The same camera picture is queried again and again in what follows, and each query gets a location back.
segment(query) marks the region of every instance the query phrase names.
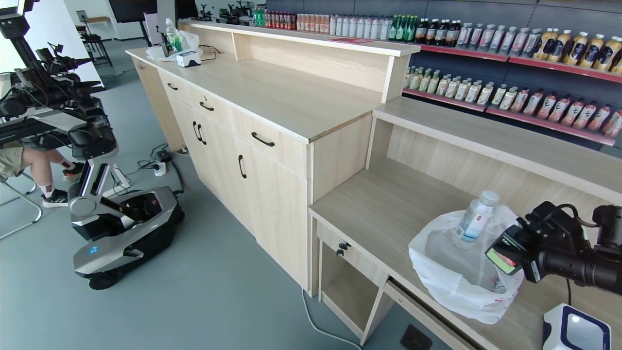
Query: gray floor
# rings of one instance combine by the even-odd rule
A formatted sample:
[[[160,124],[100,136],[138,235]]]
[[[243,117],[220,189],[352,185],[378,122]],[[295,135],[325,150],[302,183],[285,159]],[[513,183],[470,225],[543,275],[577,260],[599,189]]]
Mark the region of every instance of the gray floor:
[[[125,49],[144,41],[107,42],[112,75],[133,68]],[[127,173],[148,157],[164,136],[136,72],[104,78],[99,93]],[[70,156],[68,149],[61,150]],[[130,349],[350,349],[315,332],[305,315],[300,287],[254,241],[251,234],[201,184],[190,158],[176,156],[185,179],[180,203],[187,213],[173,245],[106,291],[93,291],[73,272],[72,256],[85,243],[69,224],[66,209],[0,243],[0,348],[3,350]],[[151,170],[133,176],[135,189],[179,185],[174,173]],[[13,179],[24,188],[22,179]],[[66,188],[67,183],[58,179]],[[40,193],[32,198],[40,200]],[[22,201],[2,206],[1,231],[27,220]],[[355,336],[317,299],[307,297],[319,327]],[[408,324],[448,349],[400,307],[394,307],[365,349],[402,349]]]

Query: card reader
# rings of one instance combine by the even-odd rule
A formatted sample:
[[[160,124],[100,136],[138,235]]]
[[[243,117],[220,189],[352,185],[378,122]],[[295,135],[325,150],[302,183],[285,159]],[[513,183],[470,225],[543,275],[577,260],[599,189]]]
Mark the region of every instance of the card reader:
[[[201,64],[201,57],[196,51],[183,52],[177,55],[177,64],[181,67],[194,67]]]

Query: water bottle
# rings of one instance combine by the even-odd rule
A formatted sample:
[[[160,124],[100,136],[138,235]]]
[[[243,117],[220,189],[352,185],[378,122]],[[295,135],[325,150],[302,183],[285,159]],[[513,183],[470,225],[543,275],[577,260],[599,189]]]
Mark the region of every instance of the water bottle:
[[[483,191],[480,197],[474,199],[466,209],[456,230],[457,237],[467,243],[475,242],[492,220],[497,204],[499,204],[497,193]]]
[[[179,33],[177,32],[177,28],[175,28],[175,23],[170,18],[166,19],[166,38],[170,42],[170,46],[173,48],[174,52],[182,51],[182,41],[179,39]]]

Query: plastic bag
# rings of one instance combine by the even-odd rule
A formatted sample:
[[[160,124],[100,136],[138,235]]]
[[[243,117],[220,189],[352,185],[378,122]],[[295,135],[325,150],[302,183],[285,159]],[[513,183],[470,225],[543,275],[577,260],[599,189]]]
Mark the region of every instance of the plastic bag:
[[[465,250],[454,244],[461,242],[459,238],[451,239],[464,213],[460,210],[432,220],[408,245],[409,255],[421,282],[439,304],[462,316],[494,324],[512,303],[524,272],[505,274],[485,257],[485,251],[505,229],[516,224],[517,216],[510,208],[498,206],[486,230]]]
[[[147,48],[147,58],[154,61],[177,61],[177,55],[183,54],[188,51],[196,51],[199,56],[203,55],[203,50],[198,48],[199,38],[194,33],[186,31],[178,31],[179,39],[182,42],[183,51],[176,52],[168,57],[164,56],[162,48],[159,46],[152,46]]]

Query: bottle cap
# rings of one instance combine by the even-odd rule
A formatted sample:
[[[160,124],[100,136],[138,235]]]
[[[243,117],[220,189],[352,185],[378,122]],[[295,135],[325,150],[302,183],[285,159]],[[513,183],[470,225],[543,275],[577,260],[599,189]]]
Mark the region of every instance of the bottle cap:
[[[499,195],[496,192],[490,191],[490,190],[485,190],[480,194],[480,198],[479,201],[488,207],[494,207],[497,204],[499,204],[499,200],[501,200],[501,198],[499,197]]]

